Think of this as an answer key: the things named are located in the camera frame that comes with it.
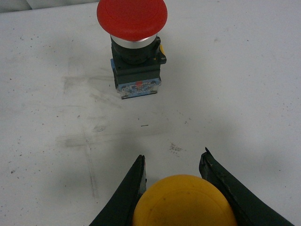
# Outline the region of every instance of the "yellow mushroom button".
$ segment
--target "yellow mushroom button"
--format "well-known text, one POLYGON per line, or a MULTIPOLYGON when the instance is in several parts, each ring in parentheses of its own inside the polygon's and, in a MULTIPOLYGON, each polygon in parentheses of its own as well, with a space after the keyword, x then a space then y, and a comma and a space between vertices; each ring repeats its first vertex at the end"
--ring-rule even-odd
POLYGON ((208 181, 175 175, 152 185, 142 195, 133 226, 237 226, 223 194, 208 181))

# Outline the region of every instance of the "white surface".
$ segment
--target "white surface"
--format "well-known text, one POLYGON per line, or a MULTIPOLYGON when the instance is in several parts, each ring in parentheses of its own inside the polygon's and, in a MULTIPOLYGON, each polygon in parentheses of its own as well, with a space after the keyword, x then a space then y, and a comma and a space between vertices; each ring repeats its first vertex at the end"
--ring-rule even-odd
POLYGON ((99 0, 1 0, 0 13, 38 8, 69 6, 90 2, 99 2, 99 0))
POLYGON ((166 5, 162 86, 127 100, 97 4, 0 15, 0 225, 87 226, 139 154, 149 186, 205 146, 301 225, 301 3, 166 5))

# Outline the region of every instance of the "scratch mark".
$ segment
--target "scratch mark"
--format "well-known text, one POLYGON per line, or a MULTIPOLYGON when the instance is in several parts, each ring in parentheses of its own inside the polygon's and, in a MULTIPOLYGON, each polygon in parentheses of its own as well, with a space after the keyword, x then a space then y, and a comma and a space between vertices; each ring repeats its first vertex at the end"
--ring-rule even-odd
POLYGON ((91 187, 92 187, 92 196, 94 198, 98 198, 98 189, 97 189, 97 182, 96 182, 96 176, 95 176, 95 171, 94 171, 94 167, 93 167, 93 162, 92 162, 92 158, 91 158, 91 147, 90 147, 90 142, 86 136, 85 133, 85 129, 84 129, 84 125, 81 121, 81 126, 82 126, 82 132, 86 141, 85 144, 85 156, 86 156, 86 160, 88 163, 88 168, 89 168, 89 175, 90 175, 90 183, 91 183, 91 187))
POLYGON ((105 126, 96 125, 92 131, 93 132, 102 132, 104 130, 105 130, 105 126))
POLYGON ((131 139, 134 137, 146 137, 166 133, 171 130, 172 124, 170 122, 161 123, 158 125, 151 125, 148 129, 124 129, 123 131, 116 131, 115 133, 94 133, 93 135, 87 136, 84 134, 60 136, 56 138, 56 142, 60 146, 64 147, 77 147, 87 145, 86 140, 89 144, 98 144, 101 142, 110 142, 114 140, 131 139))
POLYGON ((76 85, 79 86, 81 83, 85 81, 87 81, 87 79, 84 77, 63 77, 64 94, 66 94, 71 87, 74 87, 76 85))
POLYGON ((111 106, 114 106, 116 108, 122 108, 120 105, 116 104, 115 101, 112 101, 110 97, 108 97, 107 95, 104 95, 102 93, 100 93, 99 96, 91 94, 90 97, 93 97, 95 102, 102 102, 104 104, 109 104, 111 106))
POLYGON ((169 151, 173 154, 175 154, 175 156, 180 157, 179 156, 179 152, 183 151, 182 148, 176 146, 174 143, 171 143, 170 147, 169 147, 169 151))

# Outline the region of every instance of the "metal ring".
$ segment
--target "metal ring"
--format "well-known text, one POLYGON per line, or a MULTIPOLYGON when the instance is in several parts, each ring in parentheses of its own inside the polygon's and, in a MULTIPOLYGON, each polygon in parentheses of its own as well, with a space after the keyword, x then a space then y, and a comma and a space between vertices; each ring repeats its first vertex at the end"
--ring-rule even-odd
POLYGON ((116 42, 118 45, 124 47, 124 48, 143 48, 148 45, 150 45, 156 38, 157 34, 154 34, 153 36, 150 36, 145 39, 141 39, 139 41, 128 41, 121 38, 117 38, 113 35, 111 35, 111 38, 116 42))

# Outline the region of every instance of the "red mushroom button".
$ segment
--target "red mushroom button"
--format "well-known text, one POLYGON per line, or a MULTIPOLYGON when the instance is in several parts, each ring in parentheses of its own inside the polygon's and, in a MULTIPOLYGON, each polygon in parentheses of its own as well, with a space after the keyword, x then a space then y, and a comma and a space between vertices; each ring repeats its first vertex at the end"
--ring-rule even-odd
POLYGON ((109 34, 139 41, 164 27, 167 8, 163 0, 100 0, 97 19, 109 34))

